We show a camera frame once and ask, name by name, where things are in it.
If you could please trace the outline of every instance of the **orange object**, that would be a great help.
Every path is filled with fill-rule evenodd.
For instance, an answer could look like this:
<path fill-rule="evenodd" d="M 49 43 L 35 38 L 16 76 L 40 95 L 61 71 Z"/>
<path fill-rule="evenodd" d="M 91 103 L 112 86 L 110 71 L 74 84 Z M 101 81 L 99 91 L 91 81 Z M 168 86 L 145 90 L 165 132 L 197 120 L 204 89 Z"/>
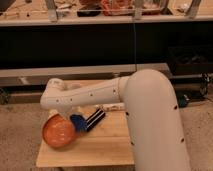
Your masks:
<path fill-rule="evenodd" d="M 101 0 L 103 14 L 128 15 L 132 13 L 131 0 Z"/>
<path fill-rule="evenodd" d="M 72 122 L 56 114 L 45 123 L 42 135 L 49 146 L 59 148 L 75 140 L 76 130 Z"/>

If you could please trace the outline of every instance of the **floor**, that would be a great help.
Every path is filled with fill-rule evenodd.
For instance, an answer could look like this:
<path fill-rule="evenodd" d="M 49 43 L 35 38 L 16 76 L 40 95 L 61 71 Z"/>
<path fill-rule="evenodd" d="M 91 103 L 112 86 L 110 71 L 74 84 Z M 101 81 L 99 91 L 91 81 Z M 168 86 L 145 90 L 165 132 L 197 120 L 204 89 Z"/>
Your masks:
<path fill-rule="evenodd" d="M 41 128 L 48 111 L 39 103 L 0 106 L 0 170 L 56 171 L 36 168 Z M 195 103 L 181 110 L 193 171 L 213 171 L 213 103 Z M 133 166 L 65 168 L 67 171 L 132 171 Z"/>

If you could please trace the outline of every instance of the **blue object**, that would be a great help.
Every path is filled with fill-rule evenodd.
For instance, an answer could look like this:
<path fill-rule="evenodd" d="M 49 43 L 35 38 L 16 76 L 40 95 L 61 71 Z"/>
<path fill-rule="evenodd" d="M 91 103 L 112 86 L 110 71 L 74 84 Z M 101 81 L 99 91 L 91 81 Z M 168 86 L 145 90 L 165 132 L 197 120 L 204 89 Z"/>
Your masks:
<path fill-rule="evenodd" d="M 87 130 L 87 122 L 83 116 L 72 114 L 70 116 L 70 121 L 74 124 L 76 132 L 86 131 Z"/>

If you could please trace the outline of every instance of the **shelf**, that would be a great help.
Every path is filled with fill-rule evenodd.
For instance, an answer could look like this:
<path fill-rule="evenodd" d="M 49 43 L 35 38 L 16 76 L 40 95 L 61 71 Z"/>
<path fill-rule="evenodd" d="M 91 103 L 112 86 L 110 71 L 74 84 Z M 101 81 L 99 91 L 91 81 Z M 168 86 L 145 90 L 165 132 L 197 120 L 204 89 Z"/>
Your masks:
<path fill-rule="evenodd" d="M 62 0 L 55 0 L 55 5 L 60 5 Z M 101 14 L 95 17 L 78 17 L 77 11 L 82 7 L 79 0 L 71 2 L 72 7 L 66 16 L 55 15 L 55 9 L 50 9 L 51 0 L 32 0 L 26 3 L 25 0 L 16 0 L 6 11 L 0 15 L 0 26 L 33 26 L 33 25 L 72 25 L 72 24 L 114 24 L 114 23 L 143 23 L 143 22 L 178 22 L 192 21 L 180 13 L 177 7 L 182 3 L 189 3 L 189 0 L 170 0 L 168 9 L 173 15 L 141 15 L 135 18 L 134 14 L 140 13 L 141 9 L 135 7 L 133 14 L 129 16 L 105 16 Z M 202 0 L 198 15 L 193 21 L 213 20 L 213 1 Z"/>

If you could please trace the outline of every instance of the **table top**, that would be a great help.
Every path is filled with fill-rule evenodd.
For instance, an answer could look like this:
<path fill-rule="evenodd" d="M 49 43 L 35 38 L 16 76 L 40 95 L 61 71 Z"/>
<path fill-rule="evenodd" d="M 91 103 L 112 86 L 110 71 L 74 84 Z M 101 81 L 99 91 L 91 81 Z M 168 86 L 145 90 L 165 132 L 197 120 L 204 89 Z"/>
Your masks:
<path fill-rule="evenodd" d="M 37 167 L 132 164 L 134 161 L 123 111 L 107 112 L 95 128 L 66 147 L 53 149 L 42 141 L 36 163 Z"/>

